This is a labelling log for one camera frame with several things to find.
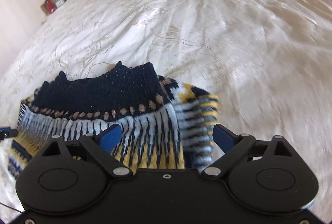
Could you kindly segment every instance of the metal screw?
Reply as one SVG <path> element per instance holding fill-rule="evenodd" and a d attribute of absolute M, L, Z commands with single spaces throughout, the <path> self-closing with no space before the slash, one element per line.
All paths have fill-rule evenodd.
<path fill-rule="evenodd" d="M 217 167 L 208 167 L 204 170 L 207 175 L 217 176 L 221 173 L 221 170 Z"/>
<path fill-rule="evenodd" d="M 172 176 L 171 176 L 170 174 L 164 174 L 164 175 L 163 175 L 163 178 L 164 178 L 164 179 L 170 179 L 171 177 L 172 177 Z"/>
<path fill-rule="evenodd" d="M 253 157 L 252 160 L 255 161 L 255 160 L 259 160 L 259 159 L 261 159 L 261 158 L 263 158 L 263 157 L 262 157 L 262 156 L 259 156 L 259 157 Z"/>
<path fill-rule="evenodd" d="M 118 176 L 125 176 L 130 173 L 130 170 L 126 167 L 117 167 L 113 170 L 113 173 Z"/>
<path fill-rule="evenodd" d="M 24 224 L 36 224 L 32 219 L 27 219 L 26 221 L 24 221 Z"/>

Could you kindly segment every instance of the knitted sweater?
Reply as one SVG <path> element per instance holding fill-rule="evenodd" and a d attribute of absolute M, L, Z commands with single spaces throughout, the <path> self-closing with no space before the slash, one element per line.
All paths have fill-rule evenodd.
<path fill-rule="evenodd" d="M 115 123 L 122 139 L 111 154 L 133 172 L 202 169 L 212 162 L 216 108 L 217 96 L 158 76 L 151 63 L 127 68 L 119 62 L 99 77 L 75 81 L 60 72 L 21 101 L 9 171 L 17 177 L 53 135 L 74 140 Z"/>

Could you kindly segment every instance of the white bedspread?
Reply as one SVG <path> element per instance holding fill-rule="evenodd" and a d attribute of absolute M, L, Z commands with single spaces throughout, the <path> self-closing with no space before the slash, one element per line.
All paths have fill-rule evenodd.
<path fill-rule="evenodd" d="M 68 0 L 0 81 L 0 126 L 63 70 L 95 77 L 122 61 L 220 98 L 218 121 L 257 139 L 284 135 L 319 179 L 313 211 L 332 219 L 330 0 Z M 18 208 L 1 143 L 0 201 Z M 0 218 L 14 216 L 0 209 Z"/>

